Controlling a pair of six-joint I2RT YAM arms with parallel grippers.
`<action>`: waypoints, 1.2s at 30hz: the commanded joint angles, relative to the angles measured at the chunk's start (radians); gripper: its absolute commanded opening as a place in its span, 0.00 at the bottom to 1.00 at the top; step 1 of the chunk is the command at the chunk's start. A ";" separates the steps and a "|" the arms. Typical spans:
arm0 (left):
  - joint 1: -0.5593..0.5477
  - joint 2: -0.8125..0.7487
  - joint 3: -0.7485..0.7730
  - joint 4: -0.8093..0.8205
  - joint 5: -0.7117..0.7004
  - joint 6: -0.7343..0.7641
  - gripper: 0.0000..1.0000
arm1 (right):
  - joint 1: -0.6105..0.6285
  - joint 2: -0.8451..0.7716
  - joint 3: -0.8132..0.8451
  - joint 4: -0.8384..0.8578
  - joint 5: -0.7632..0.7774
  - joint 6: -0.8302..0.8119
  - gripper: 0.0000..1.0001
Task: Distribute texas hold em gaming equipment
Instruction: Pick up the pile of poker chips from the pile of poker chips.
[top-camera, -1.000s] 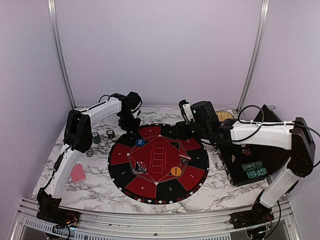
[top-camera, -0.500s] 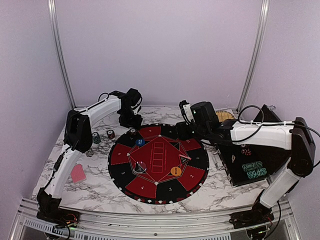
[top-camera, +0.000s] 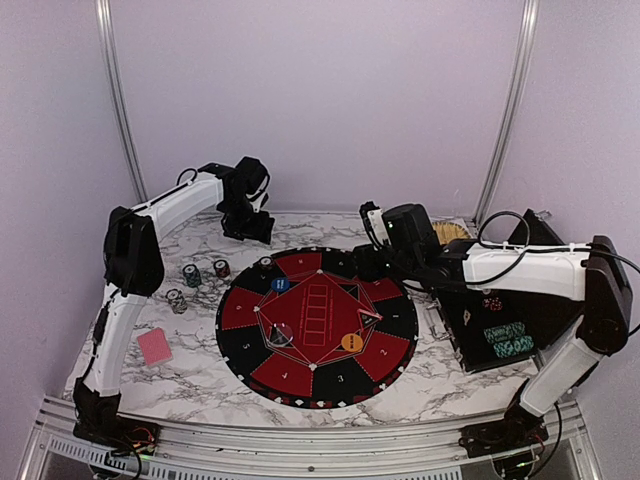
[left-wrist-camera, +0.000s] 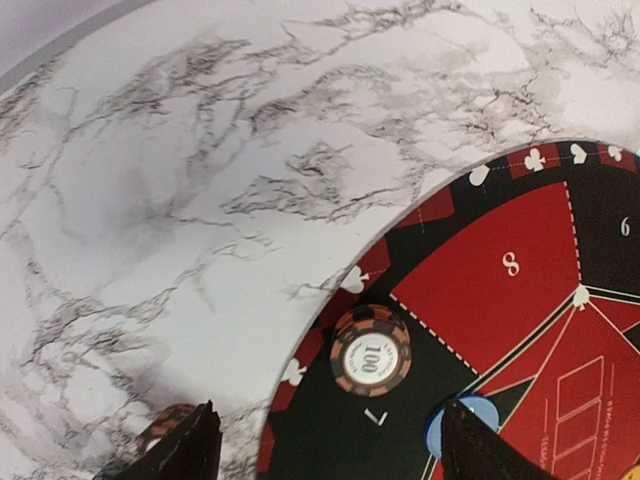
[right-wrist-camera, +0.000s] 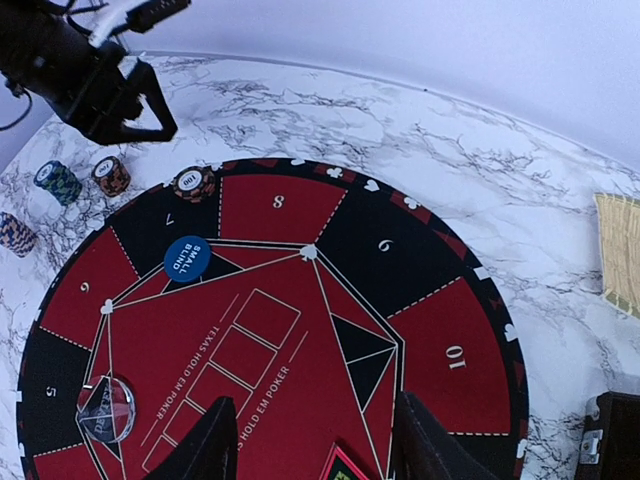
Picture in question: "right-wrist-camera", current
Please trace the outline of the red brown poker chip stack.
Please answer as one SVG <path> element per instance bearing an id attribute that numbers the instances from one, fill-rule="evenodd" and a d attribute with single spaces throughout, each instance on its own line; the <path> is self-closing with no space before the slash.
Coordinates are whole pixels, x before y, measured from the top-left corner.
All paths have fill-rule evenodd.
<path id="1" fill-rule="evenodd" d="M 128 170 L 115 156 L 108 156 L 99 161 L 93 168 L 91 177 L 108 197 L 122 194 L 131 182 Z"/>

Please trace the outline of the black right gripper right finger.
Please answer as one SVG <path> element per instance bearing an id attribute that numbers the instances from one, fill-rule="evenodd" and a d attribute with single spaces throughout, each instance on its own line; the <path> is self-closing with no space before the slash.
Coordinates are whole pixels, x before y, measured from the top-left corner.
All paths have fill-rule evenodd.
<path id="1" fill-rule="evenodd" d="M 396 398 L 392 465 L 397 479 L 496 479 L 411 392 Z"/>

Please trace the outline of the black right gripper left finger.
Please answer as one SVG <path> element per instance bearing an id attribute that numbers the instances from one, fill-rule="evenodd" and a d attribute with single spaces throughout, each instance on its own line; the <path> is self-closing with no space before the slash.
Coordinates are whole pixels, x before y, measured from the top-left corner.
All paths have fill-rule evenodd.
<path id="1" fill-rule="evenodd" d="M 231 397 L 221 396 L 145 479 L 234 480 L 237 465 L 236 409 Z"/>

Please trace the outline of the triangular all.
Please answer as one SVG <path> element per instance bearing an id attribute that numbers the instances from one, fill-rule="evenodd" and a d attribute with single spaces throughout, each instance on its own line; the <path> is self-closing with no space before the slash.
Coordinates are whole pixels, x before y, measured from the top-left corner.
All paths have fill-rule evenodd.
<path id="1" fill-rule="evenodd" d="M 334 443 L 321 471 L 320 480 L 368 480 L 367 475 Z"/>

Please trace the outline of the blue small blind button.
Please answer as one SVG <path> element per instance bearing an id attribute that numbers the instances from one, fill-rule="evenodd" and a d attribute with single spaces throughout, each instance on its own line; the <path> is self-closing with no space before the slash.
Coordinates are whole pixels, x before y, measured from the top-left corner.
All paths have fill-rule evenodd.
<path id="1" fill-rule="evenodd" d="M 208 242 L 196 235 L 184 236 L 167 249 L 164 271 L 170 280 L 188 283 L 199 278 L 208 268 L 212 251 Z"/>

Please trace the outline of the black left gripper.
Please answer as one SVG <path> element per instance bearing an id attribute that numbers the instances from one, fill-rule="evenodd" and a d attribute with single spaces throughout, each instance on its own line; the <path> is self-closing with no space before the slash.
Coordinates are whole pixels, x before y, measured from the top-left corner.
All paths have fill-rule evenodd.
<path id="1" fill-rule="evenodd" d="M 138 60 L 124 76 L 118 68 L 123 57 L 111 42 L 92 47 L 40 2 L 1 3 L 1 74 L 12 93 L 41 96 L 64 123 L 100 145 L 171 141 L 175 120 L 154 69 Z M 161 129 L 124 123 L 141 115 L 141 95 Z"/>

